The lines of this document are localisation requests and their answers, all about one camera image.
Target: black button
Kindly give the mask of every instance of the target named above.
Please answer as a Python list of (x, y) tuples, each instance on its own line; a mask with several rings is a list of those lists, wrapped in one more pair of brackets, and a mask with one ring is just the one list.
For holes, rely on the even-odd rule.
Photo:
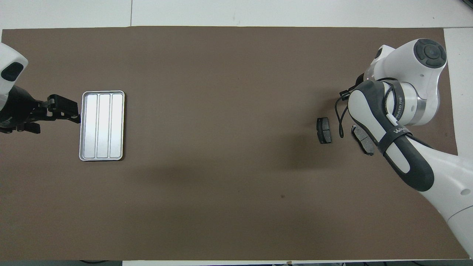
[(430, 39), (422, 39), (422, 43), (424, 43), (424, 44), (438, 44), (436, 41), (430, 40)]
[(440, 57), (440, 49), (435, 45), (427, 45), (424, 48), (425, 55), (430, 59), (437, 59)]
[(422, 45), (417, 45), (416, 47), (416, 54), (417, 54), (417, 57), (420, 59), (420, 60), (424, 60), (425, 59), (425, 53), (424, 53), (424, 47), (422, 47)]
[(447, 60), (447, 53), (445, 52), (445, 49), (442, 46), (438, 47), (440, 49), (440, 52), (442, 53), (441, 57), (443, 60)]
[(15, 81), (22, 70), (22, 64), (13, 62), (1, 72), (1, 77), (8, 81)]
[(435, 59), (427, 59), (427, 61), (425, 61), (425, 63), (429, 66), (432, 66), (432, 67), (440, 67), (445, 63), (445, 61), (435, 60)]

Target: brown mat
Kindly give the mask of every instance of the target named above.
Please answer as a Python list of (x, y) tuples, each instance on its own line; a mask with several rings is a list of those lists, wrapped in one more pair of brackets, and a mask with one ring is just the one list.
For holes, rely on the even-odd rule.
[[(349, 117), (337, 135), (338, 92), (380, 45), (420, 37), (444, 43), (438, 28), (5, 30), (35, 98), (123, 90), (127, 113), (118, 162), (80, 161), (69, 121), (0, 136), (0, 259), (467, 258), (427, 200), (361, 153)], [(440, 88), (435, 119), (411, 130), (456, 153), (448, 70)]]

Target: table surface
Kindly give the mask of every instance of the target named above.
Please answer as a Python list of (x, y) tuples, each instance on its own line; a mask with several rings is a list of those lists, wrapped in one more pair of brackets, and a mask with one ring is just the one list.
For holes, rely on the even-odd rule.
[(468, 73), (473, 12), (461, 1), (0, 1), (0, 29), (139, 25), (443, 27), (458, 154), (473, 158), (468, 136), (473, 130), (468, 115), (473, 111), (473, 96), (467, 91), (473, 83)]

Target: silver tray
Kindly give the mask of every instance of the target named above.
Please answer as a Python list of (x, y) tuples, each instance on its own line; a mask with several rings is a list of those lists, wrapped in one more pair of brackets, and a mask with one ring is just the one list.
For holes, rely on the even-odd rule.
[(79, 158), (120, 160), (123, 156), (125, 93), (86, 91), (82, 95)]

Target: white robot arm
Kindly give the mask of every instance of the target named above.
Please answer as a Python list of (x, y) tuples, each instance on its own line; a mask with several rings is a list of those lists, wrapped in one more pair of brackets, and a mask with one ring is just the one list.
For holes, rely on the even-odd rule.
[(342, 98), (348, 98), (349, 114), (399, 177), (436, 207), (473, 257), (472, 162), (430, 148), (404, 127), (435, 115), (446, 62), (444, 48), (433, 40), (417, 39), (397, 49), (383, 45)]
[(14, 130), (40, 133), (40, 120), (67, 119), (80, 123), (77, 103), (52, 94), (45, 102), (37, 101), (15, 86), (28, 60), (6, 44), (0, 43), (0, 133)]

